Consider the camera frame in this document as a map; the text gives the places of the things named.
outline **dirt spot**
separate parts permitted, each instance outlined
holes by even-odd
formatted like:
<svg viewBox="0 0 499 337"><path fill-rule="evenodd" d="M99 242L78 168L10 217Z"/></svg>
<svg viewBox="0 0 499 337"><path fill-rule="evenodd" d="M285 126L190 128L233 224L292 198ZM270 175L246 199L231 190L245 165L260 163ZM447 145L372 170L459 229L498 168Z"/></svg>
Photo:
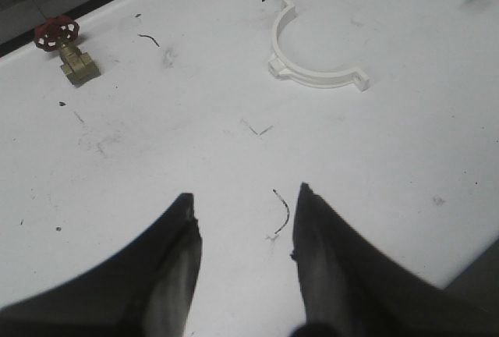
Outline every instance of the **dirt spot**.
<svg viewBox="0 0 499 337"><path fill-rule="evenodd" d="M175 59L177 59L177 53L172 47L168 47L163 56L163 66L165 69L173 67Z"/></svg>
<svg viewBox="0 0 499 337"><path fill-rule="evenodd" d="M439 195L435 195L432 199L436 206L441 206L445 203L445 200Z"/></svg>

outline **debris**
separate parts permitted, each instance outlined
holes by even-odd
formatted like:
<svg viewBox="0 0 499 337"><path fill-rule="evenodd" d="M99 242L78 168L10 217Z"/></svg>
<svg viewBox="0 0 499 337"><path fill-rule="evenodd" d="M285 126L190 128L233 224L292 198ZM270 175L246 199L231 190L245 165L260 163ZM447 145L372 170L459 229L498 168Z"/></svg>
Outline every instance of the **debris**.
<svg viewBox="0 0 499 337"><path fill-rule="evenodd" d="M159 46L159 43L157 43L157 42L156 42L156 40L155 40L152 36L147 35L147 34L137 34L137 35L138 35L139 37L145 37L145 38L149 38L149 39L151 39L151 40L154 42L154 44L156 44L158 47L160 47L160 46Z"/></svg>
<svg viewBox="0 0 499 337"><path fill-rule="evenodd" d="M434 203L436 206L441 206L442 204L445 203L445 199L443 199L441 196L439 195L435 195L433 197L433 200L434 200Z"/></svg>
<svg viewBox="0 0 499 337"><path fill-rule="evenodd" d="M265 237L265 239L268 239L269 241L272 241L272 243L274 243L274 242L275 242L275 240L276 240L277 238L279 238L279 235L278 235L278 234L274 234L274 236L273 236L273 237L270 237L270 236L267 234L267 236Z"/></svg>
<svg viewBox="0 0 499 337"><path fill-rule="evenodd" d="M241 122L242 122L244 125L246 125L246 126L249 128L249 130L251 130L251 131L253 132L253 134L254 134L255 136L262 136L262 135L264 135L266 132L268 132L270 129L274 128L274 126L273 126L273 125L270 125L268 128L266 128L266 129L264 129L264 130L262 130L261 132L259 132L259 133L258 133L258 132L257 132L257 131L256 131L256 130L255 130L255 129L251 126L251 125L250 125L250 123L249 123L249 122L247 122L245 119L241 119Z"/></svg>
<svg viewBox="0 0 499 337"><path fill-rule="evenodd" d="M106 155L106 153L104 152L104 149L102 148L102 145L101 143L99 142L98 144L95 145L97 147L97 151L99 153L101 153L102 156L104 156L105 158L107 158L108 156Z"/></svg>
<svg viewBox="0 0 499 337"><path fill-rule="evenodd" d="M350 19L350 23L356 27L363 27L364 24L361 23L360 21L355 21L354 19Z"/></svg>
<svg viewBox="0 0 499 337"><path fill-rule="evenodd" d="M281 227L281 228L279 228L278 230L276 230L276 231L274 232L274 234L275 234L275 235L278 235L278 234L279 234L279 232L280 232L281 230L283 230L283 228L284 228L284 227L288 224L288 222L289 222L289 216L290 216L290 214L291 214L291 213L289 212L289 207L288 207L288 204L286 203L286 201L284 200L284 198L283 198L283 197L281 197L281 194L279 194L279 193L277 192L277 190L276 190L276 189L272 189L272 191L273 191L273 192L274 192L274 194L277 196L277 198L279 198L279 200L280 200L280 201L284 204L284 207L286 207L286 221L284 222L284 224L282 225L282 227Z"/></svg>
<svg viewBox="0 0 499 337"><path fill-rule="evenodd" d="M163 66L168 69L173 67L173 63L177 57L174 49L172 47L168 47L165 51L165 56L163 57Z"/></svg>
<svg viewBox="0 0 499 337"><path fill-rule="evenodd" d="M83 121L83 119L80 117L80 115L78 115L75 111L73 111L73 113L75 114L76 118L83 124L85 125L85 122Z"/></svg>

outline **scuff mark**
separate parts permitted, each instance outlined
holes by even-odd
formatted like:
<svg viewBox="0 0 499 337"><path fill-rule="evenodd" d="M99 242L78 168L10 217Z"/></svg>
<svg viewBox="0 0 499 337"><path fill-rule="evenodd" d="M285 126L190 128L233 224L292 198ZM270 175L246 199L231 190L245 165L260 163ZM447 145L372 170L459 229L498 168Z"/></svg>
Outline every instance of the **scuff mark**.
<svg viewBox="0 0 499 337"><path fill-rule="evenodd" d="M270 236L267 234L267 236L265 237L265 239L270 240L272 243L274 243L274 242L275 242L275 240L276 240L277 238L279 238L279 235L278 235L278 234L274 234L274 236L273 236L273 237L270 237Z"/></svg>
<svg viewBox="0 0 499 337"><path fill-rule="evenodd" d="M106 155L106 153L104 152L104 149L102 148L102 145L101 143L99 142L98 144L95 145L95 147L97 148L97 151L104 157L104 158L107 158L108 156Z"/></svg>
<svg viewBox="0 0 499 337"><path fill-rule="evenodd" d="M48 203L50 203L50 205L58 212L59 211L59 205L58 204L55 204L53 201L52 201L52 194L48 194Z"/></svg>
<svg viewBox="0 0 499 337"><path fill-rule="evenodd" d="M85 122L83 121L83 119L81 118L81 116L80 116L80 115L78 115L78 114L76 113L76 111L73 111L73 113L75 114L75 116L76 116L76 118L78 119L78 121L80 121L80 122L81 122L81 125L85 126Z"/></svg>
<svg viewBox="0 0 499 337"><path fill-rule="evenodd" d="M268 128L262 130L261 132L257 132L251 125L249 122L247 122L245 119L241 119L241 123L243 123L245 126L247 126L249 128L249 130L251 130L253 132L253 134L255 136L262 136L264 135L266 132L268 132L269 130L271 130L272 128L274 128L273 125L270 125Z"/></svg>
<svg viewBox="0 0 499 337"><path fill-rule="evenodd" d="M442 199L442 197L440 197L439 195L435 195L432 199L436 206L441 206L445 203L445 200Z"/></svg>
<svg viewBox="0 0 499 337"><path fill-rule="evenodd" d="M163 66L166 69L172 68L173 67L173 62L177 58L177 54L175 53L175 50L173 47L168 47L165 51L165 56L163 57Z"/></svg>
<svg viewBox="0 0 499 337"><path fill-rule="evenodd" d="M350 19L350 23L356 27L363 27L364 24L361 23L360 21L355 21L354 19Z"/></svg>

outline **red handwheel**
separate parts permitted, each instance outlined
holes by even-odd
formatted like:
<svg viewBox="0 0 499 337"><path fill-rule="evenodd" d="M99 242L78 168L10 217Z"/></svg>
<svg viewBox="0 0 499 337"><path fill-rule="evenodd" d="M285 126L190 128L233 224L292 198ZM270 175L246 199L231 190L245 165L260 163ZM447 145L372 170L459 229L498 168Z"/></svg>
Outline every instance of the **red handwheel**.
<svg viewBox="0 0 499 337"><path fill-rule="evenodd" d="M34 30L34 43L38 48L50 52L57 49L57 40L74 41L78 38L80 25L66 15L49 17L47 21Z"/></svg>

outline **brass fitting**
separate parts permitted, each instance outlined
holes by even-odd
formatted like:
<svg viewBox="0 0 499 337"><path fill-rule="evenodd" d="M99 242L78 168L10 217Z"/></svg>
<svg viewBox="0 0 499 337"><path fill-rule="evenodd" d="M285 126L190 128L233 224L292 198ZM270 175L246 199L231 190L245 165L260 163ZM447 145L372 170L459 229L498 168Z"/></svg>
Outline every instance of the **brass fitting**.
<svg viewBox="0 0 499 337"><path fill-rule="evenodd" d="M58 38L57 49L64 63L61 65L61 69L73 85L81 85L101 75L90 55L87 52L82 54L80 49L68 39Z"/></svg>

